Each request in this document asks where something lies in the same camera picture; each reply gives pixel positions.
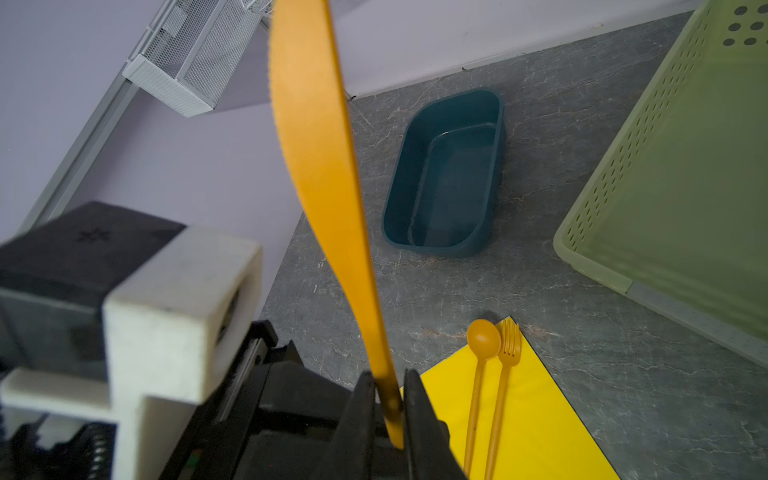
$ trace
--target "yellow napkin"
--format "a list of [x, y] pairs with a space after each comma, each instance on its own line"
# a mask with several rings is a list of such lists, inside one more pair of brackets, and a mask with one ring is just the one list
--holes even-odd
[[[477, 360], [468, 346], [424, 372], [422, 382], [437, 418], [448, 424], [451, 450], [461, 465]], [[484, 478], [498, 377], [498, 359], [485, 366], [472, 479]], [[523, 339], [512, 368], [495, 479], [618, 479], [554, 380]]]

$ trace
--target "gray countertop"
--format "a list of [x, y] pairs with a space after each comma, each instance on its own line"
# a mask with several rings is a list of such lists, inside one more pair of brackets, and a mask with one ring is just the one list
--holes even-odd
[[[353, 100], [362, 193], [397, 371], [511, 315], [620, 477], [765, 478], [768, 372], [576, 273], [552, 237], [689, 14]], [[380, 222], [402, 136], [425, 104], [471, 88], [505, 100], [490, 244], [466, 259], [396, 250]], [[306, 366], [346, 386], [366, 354], [303, 218], [262, 313]]]

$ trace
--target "utensil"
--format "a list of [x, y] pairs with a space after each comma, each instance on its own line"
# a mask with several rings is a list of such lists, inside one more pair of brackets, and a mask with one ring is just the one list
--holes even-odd
[[478, 428], [480, 412], [480, 390], [485, 363], [498, 355], [502, 347], [502, 336], [496, 325], [485, 319], [477, 319], [467, 329], [469, 349], [478, 359], [475, 370], [475, 386], [472, 387], [472, 404], [469, 406], [469, 424], [467, 425], [467, 442], [464, 450], [464, 473], [469, 477], [472, 468], [472, 453], [475, 450], [475, 431]]
[[520, 353], [523, 347], [520, 326], [510, 317], [502, 320], [502, 350], [498, 359], [502, 362], [502, 374], [498, 379], [496, 393], [496, 408], [493, 412], [491, 441], [488, 443], [488, 459], [485, 461], [485, 480], [492, 480], [493, 468], [496, 466], [498, 440], [502, 436], [502, 420], [507, 400], [507, 383], [512, 367], [520, 363]]
[[376, 292], [327, 0], [275, 2], [270, 90], [288, 171], [357, 319], [389, 439], [402, 449], [402, 399]]

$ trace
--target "teal container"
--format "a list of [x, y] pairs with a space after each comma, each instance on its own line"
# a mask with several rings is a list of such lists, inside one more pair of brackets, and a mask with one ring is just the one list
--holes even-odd
[[439, 257], [479, 252], [492, 230], [505, 146], [504, 102], [480, 89], [411, 120], [382, 219], [387, 242]]

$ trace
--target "green plastic basket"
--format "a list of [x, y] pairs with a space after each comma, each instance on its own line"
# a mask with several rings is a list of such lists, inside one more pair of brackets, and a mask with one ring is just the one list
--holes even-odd
[[554, 249], [768, 366], [768, 0], [693, 13]]

